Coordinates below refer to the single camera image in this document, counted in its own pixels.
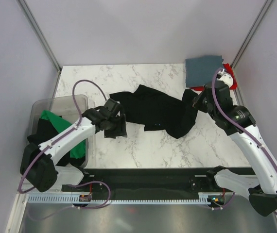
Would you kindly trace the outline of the black t shirt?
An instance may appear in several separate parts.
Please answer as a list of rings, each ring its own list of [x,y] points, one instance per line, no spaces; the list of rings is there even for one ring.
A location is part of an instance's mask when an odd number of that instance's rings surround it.
[[[37,124],[37,131],[35,134],[29,135],[27,140],[29,143],[39,145],[55,136],[59,132],[53,124],[46,119],[40,118]],[[66,153],[57,163],[58,166],[66,166],[71,164],[73,166],[81,166],[86,160],[86,143],[85,141],[79,143],[75,148]]]
[[[156,89],[139,85],[135,92],[117,92],[110,98],[119,102],[127,122],[144,125],[144,131],[162,131],[179,139],[195,125],[198,111],[192,106],[198,94],[184,90],[176,99]]]

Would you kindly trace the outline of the green t shirt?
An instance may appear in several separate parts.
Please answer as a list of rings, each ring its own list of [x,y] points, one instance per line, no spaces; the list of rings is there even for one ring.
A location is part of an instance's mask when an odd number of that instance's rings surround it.
[[[72,124],[70,124],[67,120],[63,119],[62,117],[52,113],[51,111],[48,111],[48,110],[44,110],[42,113],[41,113],[41,116],[40,118],[43,118],[43,119],[46,119],[46,120],[49,120],[53,126],[56,128],[56,130],[60,133],[63,133],[64,131],[67,131],[61,138],[63,139],[65,136],[68,136],[68,135],[72,135],[74,130],[77,130],[77,127],[73,127]]]

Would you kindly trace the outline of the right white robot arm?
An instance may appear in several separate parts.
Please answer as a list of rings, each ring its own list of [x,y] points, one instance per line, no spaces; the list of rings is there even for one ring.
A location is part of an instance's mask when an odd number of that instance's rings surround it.
[[[249,200],[261,216],[277,210],[277,161],[269,149],[248,109],[234,105],[229,91],[216,91],[222,111],[214,102],[212,90],[204,90],[193,99],[193,107],[207,113],[240,148],[256,177],[236,174],[223,166],[208,171],[206,187],[211,191],[225,188]]]

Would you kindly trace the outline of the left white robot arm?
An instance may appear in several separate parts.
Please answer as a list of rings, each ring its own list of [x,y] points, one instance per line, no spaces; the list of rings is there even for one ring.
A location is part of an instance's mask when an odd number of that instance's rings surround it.
[[[58,166],[59,161],[79,143],[103,131],[105,137],[126,137],[125,113],[121,106],[112,109],[104,106],[86,110],[81,118],[57,136],[36,145],[30,143],[24,149],[18,191],[28,181],[34,189],[46,192],[55,185],[70,185],[79,191],[88,189],[90,180],[82,169],[74,166]]]

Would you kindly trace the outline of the folded grey-blue t shirt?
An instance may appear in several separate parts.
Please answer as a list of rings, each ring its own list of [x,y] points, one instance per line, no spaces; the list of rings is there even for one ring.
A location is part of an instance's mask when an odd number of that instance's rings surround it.
[[[185,60],[186,87],[200,87],[210,82],[215,71],[223,68],[221,55],[205,55]]]

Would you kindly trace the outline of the black t shirt in bin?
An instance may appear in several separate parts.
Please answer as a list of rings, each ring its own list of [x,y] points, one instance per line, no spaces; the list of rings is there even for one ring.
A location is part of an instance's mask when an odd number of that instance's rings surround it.
[[[29,135],[27,140],[29,143],[39,145],[55,136],[59,132],[53,124],[46,119],[40,118],[37,124],[37,131],[35,134]],[[86,160],[86,143],[85,141],[79,143],[75,148],[66,153],[57,163],[58,166],[66,166],[71,164],[73,166],[81,166]]]

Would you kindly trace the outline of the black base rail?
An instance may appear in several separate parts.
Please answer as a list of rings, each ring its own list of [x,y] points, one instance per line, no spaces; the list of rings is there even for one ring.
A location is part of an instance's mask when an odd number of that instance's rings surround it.
[[[222,188],[211,184],[204,168],[112,168],[86,169],[82,183],[94,184],[73,188],[62,186],[62,191],[91,191],[97,198],[194,198],[199,193],[222,193]]]

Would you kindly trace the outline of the right aluminium frame post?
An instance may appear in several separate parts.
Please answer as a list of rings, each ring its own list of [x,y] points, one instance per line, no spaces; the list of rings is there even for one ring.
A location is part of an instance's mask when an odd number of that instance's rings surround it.
[[[239,61],[241,60],[243,54],[245,53],[246,49],[248,48],[249,44],[251,43],[253,37],[255,36],[256,32],[258,31],[261,23],[265,19],[267,13],[269,12],[270,8],[272,7],[274,0],[265,0],[263,6],[261,7],[258,15],[256,16],[251,28],[249,29],[245,39],[243,40],[242,45],[240,46],[236,56],[234,57],[233,62],[231,63],[231,68],[235,69],[238,65]]]

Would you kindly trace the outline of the aluminium frame post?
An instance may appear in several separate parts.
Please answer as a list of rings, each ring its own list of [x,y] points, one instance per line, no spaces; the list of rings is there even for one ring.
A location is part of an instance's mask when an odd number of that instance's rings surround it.
[[[22,12],[24,13],[27,21],[29,22],[32,30],[34,31],[35,35],[37,36],[41,46],[43,47],[44,51],[46,52],[47,56],[49,57],[50,61],[52,62],[53,66],[57,70],[57,73],[60,74],[62,71],[62,68],[54,55],[48,41],[46,40],[36,18],[34,17],[29,5],[27,4],[27,1],[25,0],[17,0],[18,5],[20,6]]]
[[[240,46],[236,56],[234,57],[233,62],[231,63],[231,68],[235,69],[238,65],[239,61],[241,60],[243,54],[245,53],[246,49],[248,48],[249,44],[251,43],[253,37],[255,36],[256,32],[258,31],[261,23],[265,19],[267,13],[269,12],[270,8],[272,7],[274,0],[265,0],[263,6],[261,7],[258,15],[256,16],[251,28],[249,29],[245,39],[243,40],[242,45]]]

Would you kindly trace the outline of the left aluminium frame post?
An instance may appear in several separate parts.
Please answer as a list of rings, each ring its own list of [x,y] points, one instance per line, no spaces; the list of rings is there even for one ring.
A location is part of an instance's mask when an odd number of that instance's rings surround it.
[[[47,56],[49,57],[50,61],[52,62],[53,66],[57,70],[57,73],[60,74],[62,71],[62,68],[54,55],[48,41],[46,40],[36,18],[34,17],[29,5],[27,4],[27,1],[25,0],[17,0],[18,5],[20,6],[22,12],[24,13],[27,21],[29,22],[32,30],[34,31],[35,35],[37,36],[41,46],[43,47],[44,51],[46,52]]]

